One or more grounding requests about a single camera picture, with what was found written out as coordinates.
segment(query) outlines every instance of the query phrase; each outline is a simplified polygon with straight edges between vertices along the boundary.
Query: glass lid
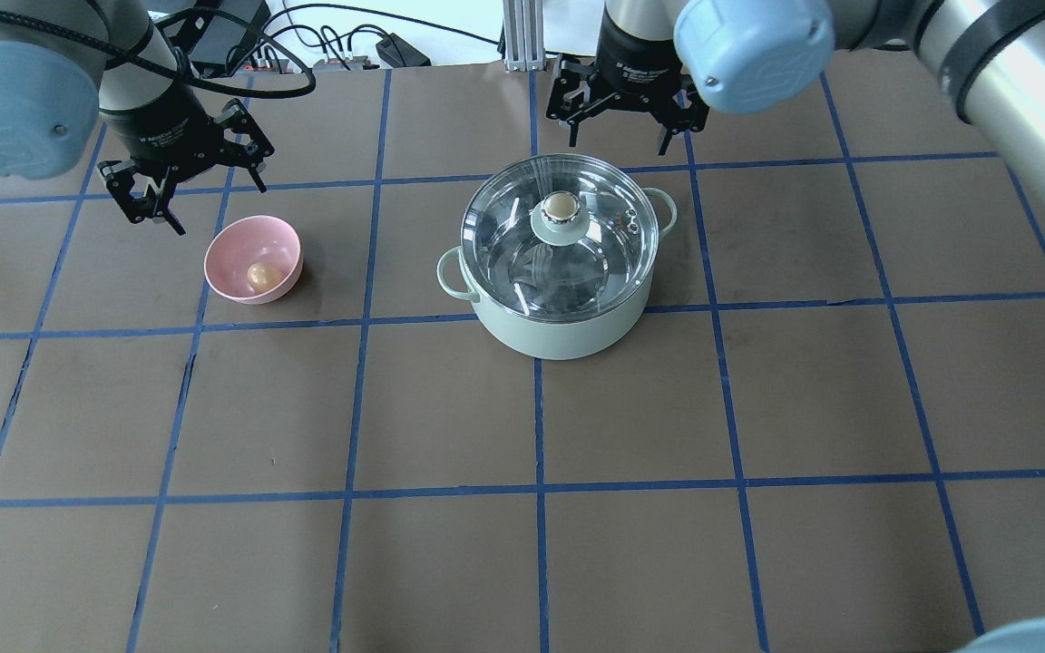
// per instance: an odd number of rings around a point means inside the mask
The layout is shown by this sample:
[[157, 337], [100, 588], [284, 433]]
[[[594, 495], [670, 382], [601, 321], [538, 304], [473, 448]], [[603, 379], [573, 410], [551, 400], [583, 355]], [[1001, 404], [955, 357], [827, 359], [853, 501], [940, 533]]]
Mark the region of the glass lid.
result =
[[647, 282], [659, 243], [637, 183], [583, 155], [544, 155], [490, 178], [462, 224], [462, 257], [484, 295], [539, 322], [580, 322]]

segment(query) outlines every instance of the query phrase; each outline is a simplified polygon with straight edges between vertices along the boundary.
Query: pink bowl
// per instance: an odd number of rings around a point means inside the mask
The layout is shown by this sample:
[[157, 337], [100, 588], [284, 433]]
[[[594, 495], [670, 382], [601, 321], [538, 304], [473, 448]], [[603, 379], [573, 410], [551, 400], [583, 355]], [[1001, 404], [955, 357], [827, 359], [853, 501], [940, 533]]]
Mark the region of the pink bowl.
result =
[[[273, 264], [281, 272], [279, 285], [257, 293], [249, 285], [249, 265]], [[301, 277], [304, 253], [301, 238], [285, 220], [271, 215], [237, 219], [224, 228], [204, 255], [204, 277], [222, 298], [240, 303], [264, 303], [288, 293]]]

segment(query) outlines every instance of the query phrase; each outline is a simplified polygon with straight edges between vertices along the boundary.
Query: white cooking pot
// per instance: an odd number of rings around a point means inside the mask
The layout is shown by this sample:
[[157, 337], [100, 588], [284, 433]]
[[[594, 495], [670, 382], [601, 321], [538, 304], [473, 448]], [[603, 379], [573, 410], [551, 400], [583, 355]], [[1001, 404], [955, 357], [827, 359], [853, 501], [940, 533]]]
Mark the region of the white cooking pot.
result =
[[[671, 210], [659, 228], [648, 195]], [[469, 204], [461, 244], [438, 261], [438, 282], [468, 301], [494, 337], [535, 358], [566, 360], [612, 346], [648, 303], [659, 238], [678, 210], [660, 189], [583, 155], [515, 162]], [[467, 290], [443, 272], [459, 261]]]

